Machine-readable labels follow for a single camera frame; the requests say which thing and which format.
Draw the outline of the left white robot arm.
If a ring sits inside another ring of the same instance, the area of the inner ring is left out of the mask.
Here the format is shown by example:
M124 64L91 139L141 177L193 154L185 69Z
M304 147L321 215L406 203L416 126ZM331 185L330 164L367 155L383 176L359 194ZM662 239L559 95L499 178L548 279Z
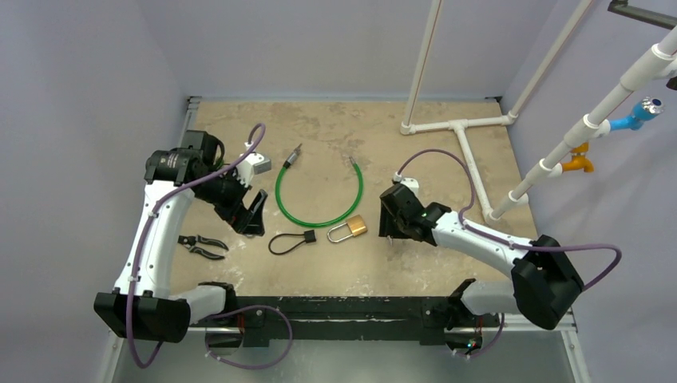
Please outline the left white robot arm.
M93 308L120 338L180 342L188 327L205 318L229 326L238 305L229 299L225 282L202 282L172 295L173 256L184 218L194 199L210 203L216 214L240 235L262 236L264 190L249 207L243 198L255 175L269 170L266 156L256 151L266 132L258 123L246 149L230 164L216 167L224 144L205 131L189 130L179 148L158 150L145 164L145 199L134 244L110 292L97 294Z

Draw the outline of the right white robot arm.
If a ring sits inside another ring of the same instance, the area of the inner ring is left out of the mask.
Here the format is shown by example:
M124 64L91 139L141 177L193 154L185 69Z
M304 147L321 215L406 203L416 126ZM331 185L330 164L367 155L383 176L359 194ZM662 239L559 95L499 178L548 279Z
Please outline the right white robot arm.
M379 236L460 252L506 277L466 279L449 296L449 328L485 314L520 314L553 330L584 290L564 248L547 235L530 240L476 225L443 204L422 205L404 184L393 184L379 199Z

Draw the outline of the brass padlock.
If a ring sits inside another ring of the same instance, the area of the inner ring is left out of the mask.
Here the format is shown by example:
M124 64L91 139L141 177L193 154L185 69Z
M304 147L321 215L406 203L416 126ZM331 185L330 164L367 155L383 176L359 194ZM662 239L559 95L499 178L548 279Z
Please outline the brass padlock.
M346 234L341 237L335 237L337 231L345 229ZM361 215L353 215L347 218L343 223L330 228L327 231L327 239L330 243L338 244L353 239L368 232L365 219Z

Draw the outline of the green cable lock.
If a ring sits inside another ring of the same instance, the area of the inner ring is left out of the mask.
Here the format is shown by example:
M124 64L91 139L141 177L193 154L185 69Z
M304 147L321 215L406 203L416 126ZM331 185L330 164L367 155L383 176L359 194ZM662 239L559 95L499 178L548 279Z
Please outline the green cable lock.
M306 228L332 227L358 211L366 181L361 165L348 156L339 164L312 156L302 144L286 155L274 182L274 201L282 217Z

